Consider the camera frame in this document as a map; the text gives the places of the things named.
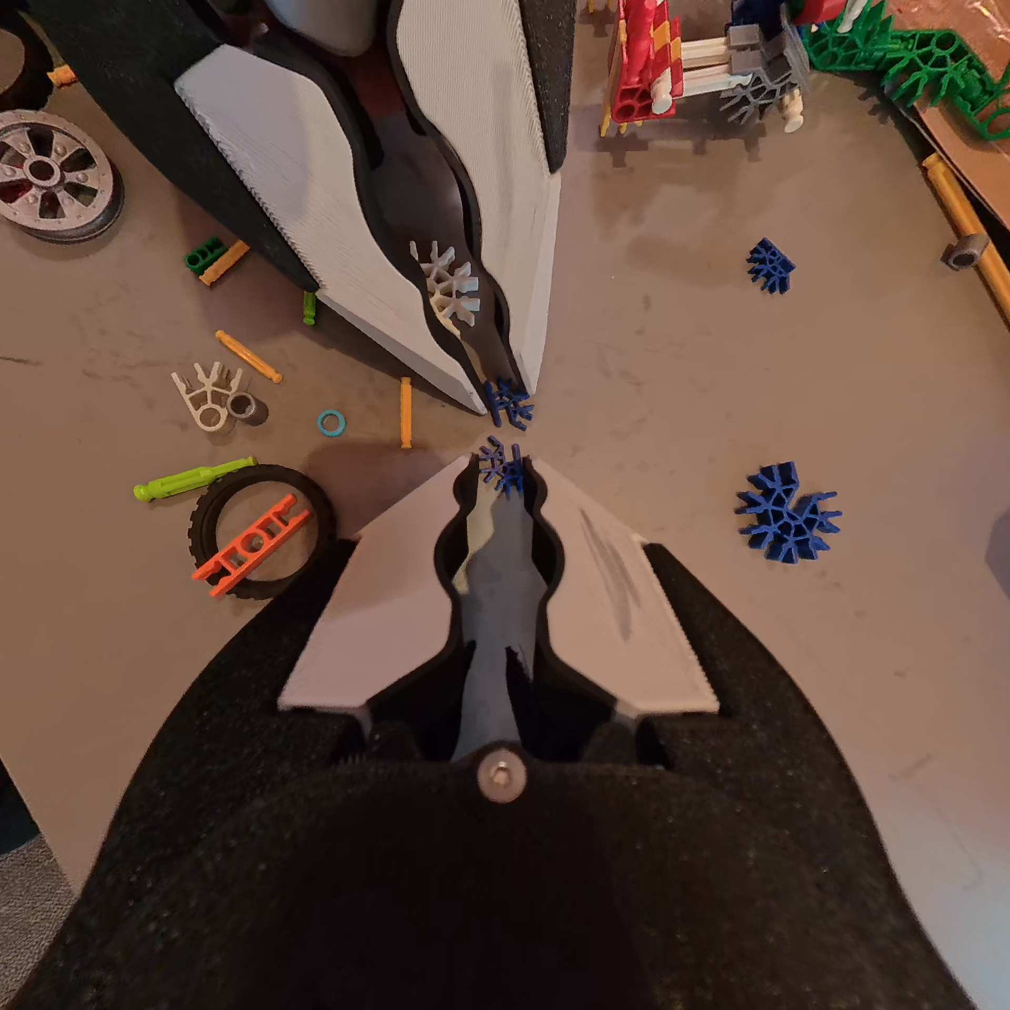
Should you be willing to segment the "small blue connector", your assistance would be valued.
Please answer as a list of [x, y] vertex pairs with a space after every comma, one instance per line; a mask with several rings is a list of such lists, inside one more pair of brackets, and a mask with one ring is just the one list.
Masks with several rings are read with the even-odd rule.
[[762, 238], [746, 258], [751, 282], [764, 293], [784, 295], [790, 291], [795, 264], [767, 237]]
[[495, 383], [485, 381], [483, 389], [496, 427], [502, 427], [507, 422], [521, 431], [527, 430], [528, 422], [533, 421], [536, 406], [521, 385], [517, 385], [512, 378], [501, 377]]
[[508, 499], [513, 491], [524, 494], [524, 462], [519, 443], [507, 452], [502, 441], [488, 436], [478, 454], [479, 475], [485, 484], [493, 483], [494, 491]]

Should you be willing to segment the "red printed toy package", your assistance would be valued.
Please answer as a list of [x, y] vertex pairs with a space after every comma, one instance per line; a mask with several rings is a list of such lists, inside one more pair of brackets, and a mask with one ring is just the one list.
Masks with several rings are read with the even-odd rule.
[[[1007, 1], [889, 2], [900, 29], [952, 29], [999, 79], [1009, 58]], [[952, 103], [929, 106], [929, 95], [915, 103], [933, 140], [995, 216], [1009, 224], [1009, 140], [988, 143], [961, 116]]]

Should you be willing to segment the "long yellow rod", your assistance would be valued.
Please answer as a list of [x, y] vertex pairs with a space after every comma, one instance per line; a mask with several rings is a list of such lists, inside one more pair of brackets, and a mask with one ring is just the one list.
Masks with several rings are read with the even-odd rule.
[[[954, 241], [960, 236], [984, 231], [982, 221], [969, 202], [955, 173], [938, 154], [926, 158], [921, 168], [925, 178], [954, 230]], [[994, 246], [990, 235], [990, 246], [973, 270], [982, 279], [991, 298], [998, 307], [1004, 322], [1009, 322], [1009, 270], [1004, 259]]]

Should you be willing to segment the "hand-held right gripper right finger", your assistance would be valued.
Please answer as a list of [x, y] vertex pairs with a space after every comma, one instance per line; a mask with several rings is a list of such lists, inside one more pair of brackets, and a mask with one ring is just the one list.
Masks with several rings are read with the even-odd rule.
[[544, 460], [524, 467], [533, 559], [547, 585], [532, 672], [544, 709], [562, 725], [717, 713], [644, 538]]

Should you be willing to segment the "orange ladder connector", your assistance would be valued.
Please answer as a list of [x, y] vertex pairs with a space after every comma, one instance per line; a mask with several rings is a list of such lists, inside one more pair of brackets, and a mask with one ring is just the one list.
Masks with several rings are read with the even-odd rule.
[[207, 584], [213, 598], [249, 588], [252, 580], [278, 580], [295, 574], [314, 546], [314, 512], [300, 494], [281, 486], [278, 493], [241, 492], [227, 505], [217, 531], [218, 548], [201, 563], [193, 579]]

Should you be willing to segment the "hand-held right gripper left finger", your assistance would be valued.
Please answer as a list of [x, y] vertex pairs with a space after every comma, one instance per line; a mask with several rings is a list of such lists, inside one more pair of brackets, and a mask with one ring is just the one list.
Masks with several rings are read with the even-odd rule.
[[477, 459], [461, 456], [366, 525], [278, 699], [416, 734], [458, 734], [473, 656], [453, 578]]

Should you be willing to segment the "silver wheel hub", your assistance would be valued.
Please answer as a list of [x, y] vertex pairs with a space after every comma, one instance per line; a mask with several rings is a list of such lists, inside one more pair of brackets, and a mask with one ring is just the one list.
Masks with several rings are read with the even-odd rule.
[[1, 115], [1, 214], [50, 244], [103, 234], [122, 208], [120, 174], [79, 126], [42, 111]]

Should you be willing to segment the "white snowflake connector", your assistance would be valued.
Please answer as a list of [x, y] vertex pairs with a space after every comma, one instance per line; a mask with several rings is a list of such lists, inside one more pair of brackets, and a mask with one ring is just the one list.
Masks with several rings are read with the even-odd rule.
[[472, 273], [469, 261], [456, 265], [452, 246], [439, 250], [438, 243], [431, 243], [427, 259], [423, 259], [415, 241], [409, 244], [410, 252], [423, 271], [428, 298], [442, 325], [461, 337], [457, 323], [473, 327], [476, 314], [481, 309], [478, 296], [479, 278]]

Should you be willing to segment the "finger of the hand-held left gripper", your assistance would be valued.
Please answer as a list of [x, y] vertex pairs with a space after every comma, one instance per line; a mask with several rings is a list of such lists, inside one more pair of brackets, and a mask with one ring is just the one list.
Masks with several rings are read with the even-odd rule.
[[407, 1], [391, 19], [418, 119], [454, 156], [473, 225], [468, 244], [497, 286], [504, 340], [534, 393], [562, 180], [549, 170], [520, 3]]
[[347, 93], [285, 42], [220, 45], [175, 82], [318, 286], [320, 299], [462, 407], [487, 414], [461, 340], [385, 221]]

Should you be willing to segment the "large blue snowflake connector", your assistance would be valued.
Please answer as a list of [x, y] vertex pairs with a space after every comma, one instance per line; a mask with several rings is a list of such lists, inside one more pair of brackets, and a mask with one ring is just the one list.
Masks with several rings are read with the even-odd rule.
[[841, 511], [824, 508], [835, 492], [800, 494], [794, 461], [768, 464], [748, 477], [751, 487], [739, 492], [736, 515], [751, 517], [739, 529], [748, 546], [767, 560], [788, 564], [814, 562], [829, 549], [824, 537], [840, 532]]

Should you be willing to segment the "black rubber tyre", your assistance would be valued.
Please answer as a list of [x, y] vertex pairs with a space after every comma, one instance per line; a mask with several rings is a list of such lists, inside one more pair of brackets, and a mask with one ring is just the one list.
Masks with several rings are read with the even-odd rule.
[[221, 513], [227, 503], [240, 491], [254, 485], [278, 483], [285, 485], [305, 498], [316, 523], [316, 540], [303, 567], [315, 562], [322, 551], [336, 538], [336, 515], [322, 488], [306, 474], [279, 464], [255, 464], [229, 472], [215, 479], [200, 497], [191, 515], [188, 530], [189, 549], [196, 568], [200, 570], [220, 551], [217, 528]]
[[20, 46], [11, 65], [2, 62], [1, 111], [44, 109], [55, 90], [48, 76], [55, 64], [44, 39], [10, 2], [2, 2], [1, 30], [2, 38]]

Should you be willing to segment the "multicoloured construction toy model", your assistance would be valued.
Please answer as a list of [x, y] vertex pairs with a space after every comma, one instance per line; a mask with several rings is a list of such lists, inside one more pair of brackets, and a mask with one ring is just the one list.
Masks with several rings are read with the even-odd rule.
[[669, 2], [607, 2], [616, 22], [599, 133], [669, 120], [684, 100], [720, 99], [738, 126], [775, 112], [805, 121], [811, 72], [876, 74], [906, 105], [948, 103], [985, 142], [1008, 138], [1008, 69], [996, 77], [953, 28], [899, 27], [885, 2], [731, 2], [721, 35], [685, 42]]

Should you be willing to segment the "white triangular connector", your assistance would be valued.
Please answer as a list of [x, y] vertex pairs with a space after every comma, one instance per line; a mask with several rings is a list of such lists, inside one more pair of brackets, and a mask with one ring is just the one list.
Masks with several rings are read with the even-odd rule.
[[197, 427], [209, 435], [220, 432], [229, 423], [228, 400], [239, 391], [243, 369], [229, 370], [214, 362], [210, 372], [194, 364], [195, 384], [172, 372], [173, 380]]

